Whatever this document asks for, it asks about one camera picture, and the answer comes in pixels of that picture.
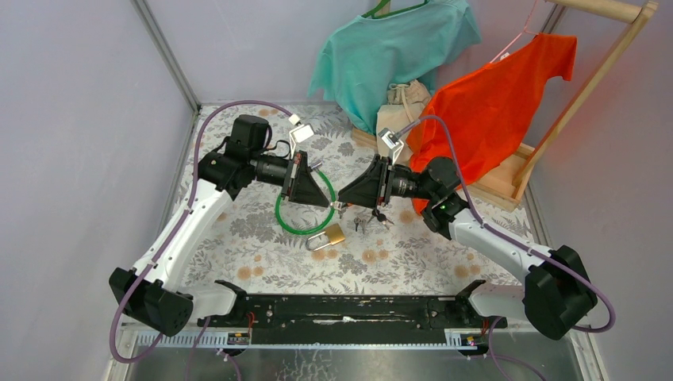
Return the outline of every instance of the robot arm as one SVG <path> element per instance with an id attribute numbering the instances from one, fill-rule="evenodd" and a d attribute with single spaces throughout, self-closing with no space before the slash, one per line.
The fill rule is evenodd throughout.
<path id="1" fill-rule="evenodd" d="M 376 209 L 393 196 L 429 200 L 422 215 L 430 230 L 482 253 L 522 284 L 496 286 L 482 282 L 471 288 L 469 302 L 475 311 L 483 317 L 528 320 L 545 336 L 560 339 L 598 299 L 581 283 L 530 251 L 542 252 L 588 280 L 579 255 L 567 246 L 552 250 L 500 226 L 490 226 L 531 248 L 526 251 L 485 229 L 456 193 L 459 185 L 456 166 L 447 157 L 433 159 L 423 172 L 416 173 L 377 155 L 365 173 L 339 192 L 339 202 Z"/>
<path id="2" fill-rule="evenodd" d="M 300 125 L 297 129 L 303 130 L 304 138 L 312 134 L 306 132 L 309 126 Z M 328 199 L 310 175 L 306 152 L 291 150 L 291 159 L 263 154 L 269 130 L 268 122 L 262 118 L 238 117 L 231 136 L 226 138 L 224 153 L 216 148 L 199 161 L 194 203 L 175 236 L 171 239 L 170 232 L 179 223 L 183 215 L 180 212 L 189 208 L 187 199 L 131 270 L 117 268 L 113 272 L 110 286 L 120 302 L 136 281 L 137 270 L 148 264 L 153 266 L 133 292 L 124 310 L 126 315 L 170 337 L 188 321 L 229 314 L 237 300 L 235 287 L 218 282 L 181 289 L 180 284 L 210 226 L 254 179 L 281 187 L 281 195 L 291 202 L 329 206 Z M 156 251 L 167 241 L 163 255 L 156 263 L 152 262 Z"/>

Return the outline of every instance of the brass padlock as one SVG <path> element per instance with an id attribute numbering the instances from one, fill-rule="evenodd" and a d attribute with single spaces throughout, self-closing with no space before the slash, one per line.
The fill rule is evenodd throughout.
<path id="1" fill-rule="evenodd" d="M 310 248 L 309 247 L 309 242 L 311 242 L 312 239 L 322 237 L 322 236 L 327 236 L 328 242 L 326 244 L 323 244 L 319 248 Z M 346 239 L 346 236 L 344 235 L 344 232 L 341 230 L 341 227 L 339 226 L 339 224 L 334 224 L 334 225 L 328 226 L 327 228 L 325 228 L 325 230 L 319 232 L 315 236 L 309 237 L 306 240 L 306 248 L 316 252 L 317 250 L 320 250 L 321 248 L 326 248 L 326 247 L 331 246 L 333 244 L 338 244 L 338 243 L 344 241 L 345 239 Z"/>

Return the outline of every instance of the floral mat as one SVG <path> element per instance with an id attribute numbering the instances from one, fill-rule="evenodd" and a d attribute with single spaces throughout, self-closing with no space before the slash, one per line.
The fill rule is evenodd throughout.
<path id="1" fill-rule="evenodd" d="M 203 108 L 199 127 L 215 108 Z M 367 168 L 373 151 L 353 142 L 352 125 L 338 106 L 286 108 L 313 126 L 316 135 L 300 144 L 299 149 L 309 153 L 309 162 L 324 161 L 321 170 L 336 191 Z M 229 135 L 233 120 L 241 114 L 266 118 L 273 127 L 274 140 L 287 140 L 290 123 L 284 114 L 262 106 L 237 106 L 220 113 L 209 124 L 200 157 Z M 280 144 L 279 155 L 285 152 L 286 147 Z M 191 182 L 193 154 L 192 149 L 180 183 L 180 198 Z M 373 221 L 365 234 L 361 229 L 356 232 L 355 216 L 368 219 L 364 208 L 349 208 L 341 219 L 335 214 L 332 223 L 340 224 L 346 240 L 311 252 L 305 246 L 306 236 L 285 232 L 276 221 L 274 205 L 279 192 L 278 187 L 263 183 L 253 183 L 242 190 L 198 247 L 183 284 L 223 279 L 252 293 L 455 294 L 475 279 L 517 283 L 510 273 L 485 256 L 430 232 L 409 199 L 394 198 L 383 210 L 395 223 L 390 230 Z M 533 239 L 522 206 L 508 213 L 478 199 L 475 203 L 487 220 Z M 283 202 L 281 214 L 290 225 L 305 229 L 318 225 L 328 211 Z"/>

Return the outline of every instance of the teal shirt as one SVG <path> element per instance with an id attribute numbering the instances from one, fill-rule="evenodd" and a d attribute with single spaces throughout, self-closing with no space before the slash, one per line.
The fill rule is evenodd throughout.
<path id="1" fill-rule="evenodd" d="M 358 16 L 338 29 L 318 55 L 308 96 L 322 88 L 358 128 L 373 134 L 390 83 L 418 79 L 432 93 L 436 68 L 482 38 L 464 0 L 430 0 L 381 19 Z"/>

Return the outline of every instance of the orange shirt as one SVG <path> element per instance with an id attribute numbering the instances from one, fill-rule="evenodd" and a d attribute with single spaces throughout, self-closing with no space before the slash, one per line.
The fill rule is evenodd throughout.
<path id="1" fill-rule="evenodd" d="M 423 111 L 447 124 L 466 184 L 479 180 L 517 151 L 540 105 L 545 83 L 569 81 L 577 38 L 539 34 L 504 60 L 442 87 Z M 410 167 L 422 171 L 437 156 L 452 157 L 437 121 L 423 121 L 406 139 L 414 154 Z M 427 202 L 414 200 L 416 211 Z"/>

